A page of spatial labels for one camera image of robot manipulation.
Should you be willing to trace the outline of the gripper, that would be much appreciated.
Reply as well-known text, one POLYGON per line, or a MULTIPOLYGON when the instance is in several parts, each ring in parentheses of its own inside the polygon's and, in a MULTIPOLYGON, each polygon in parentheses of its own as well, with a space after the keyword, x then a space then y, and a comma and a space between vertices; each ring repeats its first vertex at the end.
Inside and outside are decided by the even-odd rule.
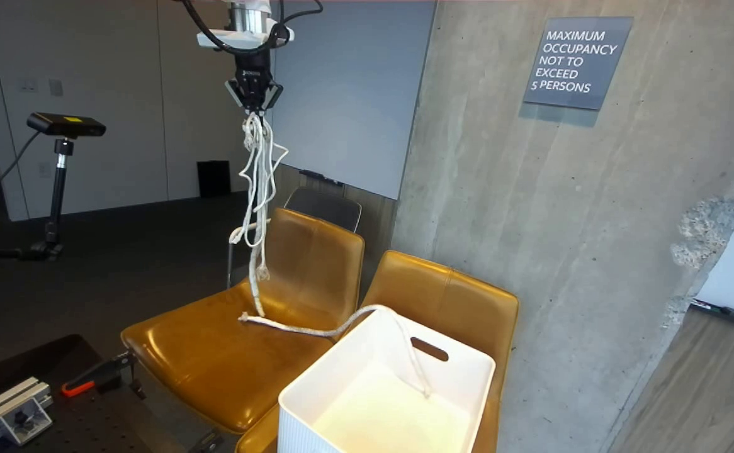
POLYGON ((257 114, 264 116, 274 107, 283 93, 283 86, 274 82, 271 73, 271 50, 234 55, 234 79, 224 82, 224 87, 245 115, 254 112, 252 96, 260 96, 257 114))

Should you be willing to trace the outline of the black box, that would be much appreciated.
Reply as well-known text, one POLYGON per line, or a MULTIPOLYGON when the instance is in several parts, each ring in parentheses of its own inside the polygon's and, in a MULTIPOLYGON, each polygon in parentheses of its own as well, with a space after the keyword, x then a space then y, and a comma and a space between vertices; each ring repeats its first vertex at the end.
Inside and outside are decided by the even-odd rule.
POLYGON ((224 197, 232 192, 230 164, 227 160, 196 163, 198 195, 201 198, 224 197))

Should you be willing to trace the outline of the dark grey chair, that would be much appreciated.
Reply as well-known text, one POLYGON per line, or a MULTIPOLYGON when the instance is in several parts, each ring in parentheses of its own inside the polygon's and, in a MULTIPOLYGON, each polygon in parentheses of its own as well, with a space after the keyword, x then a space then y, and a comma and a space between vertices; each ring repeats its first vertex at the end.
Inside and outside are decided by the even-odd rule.
MULTIPOLYGON (((284 203, 283 208, 295 210, 301 214, 324 220, 327 223, 335 224, 354 233, 358 229, 362 213, 361 204, 355 201, 307 187, 295 189, 284 203)), ((246 234, 249 230, 255 229, 255 227, 255 223, 244 223, 243 226, 237 227, 230 234, 228 269, 225 282, 227 289, 231 288, 234 283, 234 280, 232 280, 232 272, 234 271, 234 238, 246 234)))

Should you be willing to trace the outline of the mustard leather chair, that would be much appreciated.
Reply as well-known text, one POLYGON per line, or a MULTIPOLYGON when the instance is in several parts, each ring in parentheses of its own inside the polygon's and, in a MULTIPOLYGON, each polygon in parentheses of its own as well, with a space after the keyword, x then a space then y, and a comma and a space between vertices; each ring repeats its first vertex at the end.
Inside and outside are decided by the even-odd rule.
MULTIPOLYGON (((390 250, 381 259, 365 296, 364 318, 379 307, 443 333, 495 361, 471 453, 496 453, 500 402, 519 318, 516 296, 445 265, 390 250)), ((279 404, 243 435, 235 453, 277 453, 278 424, 279 404)))
MULTIPOLYGON (((358 306, 364 238, 278 208, 264 239, 269 278, 258 283, 264 315, 287 326, 332 330, 358 306)), ((252 322, 249 281, 125 328, 121 341, 178 399, 241 435, 277 404, 287 384, 333 341, 252 322)))

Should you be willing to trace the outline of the white plastic basket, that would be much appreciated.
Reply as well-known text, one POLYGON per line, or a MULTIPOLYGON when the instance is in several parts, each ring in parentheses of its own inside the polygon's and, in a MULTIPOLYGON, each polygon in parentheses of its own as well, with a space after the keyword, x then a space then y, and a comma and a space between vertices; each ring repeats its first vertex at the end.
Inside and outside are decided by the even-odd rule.
POLYGON ((494 372, 379 307, 281 391, 277 453, 471 453, 494 372))

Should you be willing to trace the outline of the grey wall sign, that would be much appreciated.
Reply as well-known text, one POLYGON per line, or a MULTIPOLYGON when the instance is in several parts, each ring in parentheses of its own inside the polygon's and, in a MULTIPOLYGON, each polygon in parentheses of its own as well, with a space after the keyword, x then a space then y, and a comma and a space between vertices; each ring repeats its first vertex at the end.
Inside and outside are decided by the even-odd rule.
POLYGON ((623 54, 634 18, 549 18, 522 101, 599 111, 623 54))

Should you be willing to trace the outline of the aluminium rail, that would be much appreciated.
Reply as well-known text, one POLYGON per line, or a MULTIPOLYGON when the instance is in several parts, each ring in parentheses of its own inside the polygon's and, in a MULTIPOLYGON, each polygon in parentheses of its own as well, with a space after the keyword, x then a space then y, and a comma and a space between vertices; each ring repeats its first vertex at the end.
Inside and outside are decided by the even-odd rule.
POLYGON ((22 447, 52 427, 50 385, 35 377, 0 394, 0 440, 22 447))

